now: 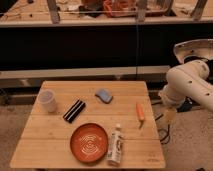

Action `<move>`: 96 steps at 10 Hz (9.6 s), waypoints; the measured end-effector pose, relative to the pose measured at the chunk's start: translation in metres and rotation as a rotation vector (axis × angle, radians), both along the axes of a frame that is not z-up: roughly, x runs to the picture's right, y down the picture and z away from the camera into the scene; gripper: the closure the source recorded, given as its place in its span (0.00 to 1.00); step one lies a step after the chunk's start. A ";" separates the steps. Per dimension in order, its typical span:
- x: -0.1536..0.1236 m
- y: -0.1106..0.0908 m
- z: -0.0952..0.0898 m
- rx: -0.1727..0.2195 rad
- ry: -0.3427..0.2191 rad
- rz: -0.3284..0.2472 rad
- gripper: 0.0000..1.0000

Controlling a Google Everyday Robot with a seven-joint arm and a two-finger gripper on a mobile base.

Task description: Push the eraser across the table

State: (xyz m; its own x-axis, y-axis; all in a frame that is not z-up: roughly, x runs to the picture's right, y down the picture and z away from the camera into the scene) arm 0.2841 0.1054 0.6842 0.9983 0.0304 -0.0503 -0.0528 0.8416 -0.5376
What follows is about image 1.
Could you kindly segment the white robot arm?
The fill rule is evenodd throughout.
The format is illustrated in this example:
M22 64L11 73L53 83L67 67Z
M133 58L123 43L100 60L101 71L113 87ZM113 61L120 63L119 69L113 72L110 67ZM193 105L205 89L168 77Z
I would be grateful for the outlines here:
M167 123L172 121L186 98L213 112L213 85L206 81L209 74L210 68L202 60L193 60L168 70L167 84L158 93L165 106L163 114Z

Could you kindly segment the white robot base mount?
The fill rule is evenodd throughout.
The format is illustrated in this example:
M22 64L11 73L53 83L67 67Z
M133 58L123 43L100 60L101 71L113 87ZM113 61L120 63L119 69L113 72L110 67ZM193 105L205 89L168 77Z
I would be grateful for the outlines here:
M213 39L194 39L174 45L173 53L183 64L190 57L213 60Z

